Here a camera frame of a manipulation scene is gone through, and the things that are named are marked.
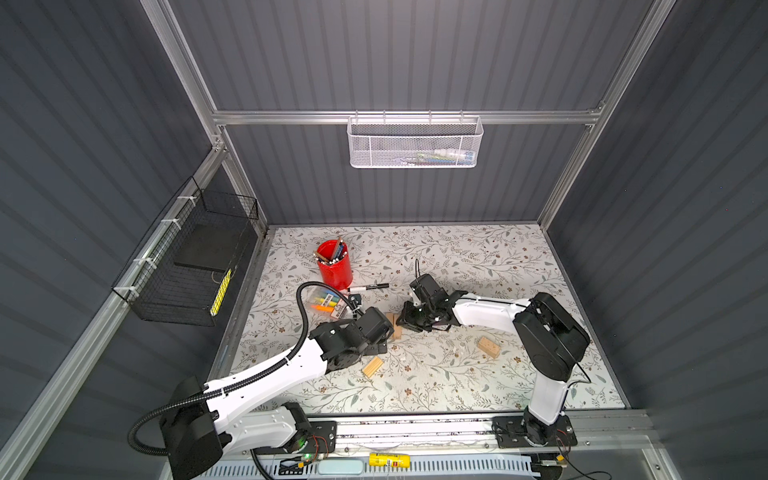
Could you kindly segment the wood block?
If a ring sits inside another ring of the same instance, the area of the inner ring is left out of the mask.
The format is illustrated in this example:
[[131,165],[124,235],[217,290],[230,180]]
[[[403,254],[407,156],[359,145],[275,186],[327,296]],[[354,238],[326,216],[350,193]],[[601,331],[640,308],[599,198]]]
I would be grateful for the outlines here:
[[362,374],[366,378],[371,379],[382,368],[383,365],[384,361],[378,356],[375,356],[362,368]]
[[501,354],[501,346],[485,336],[478,340],[477,347],[484,354],[494,359],[498,358]]
[[397,324],[397,315],[394,313],[386,313],[385,316],[390,321],[392,327],[393,327],[393,333],[390,336],[390,339],[392,341],[396,341],[402,338],[402,332],[403,329],[401,326]]

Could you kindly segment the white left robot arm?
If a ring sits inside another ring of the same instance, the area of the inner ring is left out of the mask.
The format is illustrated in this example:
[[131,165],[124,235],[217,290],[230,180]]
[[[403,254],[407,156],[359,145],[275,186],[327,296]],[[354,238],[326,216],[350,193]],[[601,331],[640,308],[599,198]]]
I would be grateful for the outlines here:
[[376,307],[352,309],[348,322],[309,323],[303,292],[295,298],[301,318],[296,344],[237,374],[201,383],[180,382],[167,404],[140,417],[127,432],[128,445],[138,453],[164,457],[175,479],[193,479],[235,450],[302,449],[312,426],[301,407],[288,402],[262,412],[254,422],[245,417],[283,392],[360,362],[371,346],[389,339],[394,327]]

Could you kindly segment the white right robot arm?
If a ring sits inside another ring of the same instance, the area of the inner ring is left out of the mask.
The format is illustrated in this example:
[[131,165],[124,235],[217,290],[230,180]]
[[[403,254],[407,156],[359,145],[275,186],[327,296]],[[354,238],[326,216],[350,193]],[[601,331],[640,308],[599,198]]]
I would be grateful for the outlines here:
[[480,326],[518,335],[537,371],[533,394],[516,426],[533,446],[547,446],[565,430],[564,406],[575,366],[591,343],[586,330],[550,294],[530,299],[481,297],[464,290],[449,294],[429,274],[410,283],[396,324],[414,332]]

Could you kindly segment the black white marker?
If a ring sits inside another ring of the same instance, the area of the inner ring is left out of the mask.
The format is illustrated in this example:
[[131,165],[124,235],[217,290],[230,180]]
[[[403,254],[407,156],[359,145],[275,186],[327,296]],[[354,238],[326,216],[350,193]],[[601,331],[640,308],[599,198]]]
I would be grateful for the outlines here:
[[374,284],[369,284],[364,286],[352,286],[347,288],[346,292],[351,294],[357,294],[365,291],[388,289],[389,287],[390,287],[390,284],[388,282],[374,283]]

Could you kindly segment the red pen cup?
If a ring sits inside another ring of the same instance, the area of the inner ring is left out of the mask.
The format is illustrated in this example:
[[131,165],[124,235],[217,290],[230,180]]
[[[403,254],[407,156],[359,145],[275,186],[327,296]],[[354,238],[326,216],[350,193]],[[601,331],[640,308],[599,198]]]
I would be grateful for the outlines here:
[[347,244],[342,238],[327,240],[314,252],[320,275],[325,284],[344,290],[353,282],[353,272]]

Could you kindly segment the yellow highlighter in basket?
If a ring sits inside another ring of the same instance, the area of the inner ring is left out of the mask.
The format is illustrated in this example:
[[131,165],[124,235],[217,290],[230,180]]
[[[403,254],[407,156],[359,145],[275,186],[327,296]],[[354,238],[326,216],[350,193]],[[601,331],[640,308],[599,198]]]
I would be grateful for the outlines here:
[[221,306],[225,300],[228,287],[232,279],[232,274],[233,274],[233,271],[231,269],[228,269],[224,274],[224,276],[222,277],[221,281],[218,283],[219,287],[217,289],[216,295],[209,309],[209,314],[211,317],[216,317],[220,312]]

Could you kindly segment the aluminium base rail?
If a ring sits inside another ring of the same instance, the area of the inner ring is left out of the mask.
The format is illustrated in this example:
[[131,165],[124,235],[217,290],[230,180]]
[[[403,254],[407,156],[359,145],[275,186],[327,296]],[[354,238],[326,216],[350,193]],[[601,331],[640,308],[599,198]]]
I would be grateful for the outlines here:
[[247,413],[229,426],[205,415],[224,455],[255,449],[265,454],[416,454],[448,450],[554,452],[559,448],[635,449],[656,445],[659,434],[641,410],[571,411],[547,436],[531,435],[515,412],[362,416],[306,416],[278,408]]

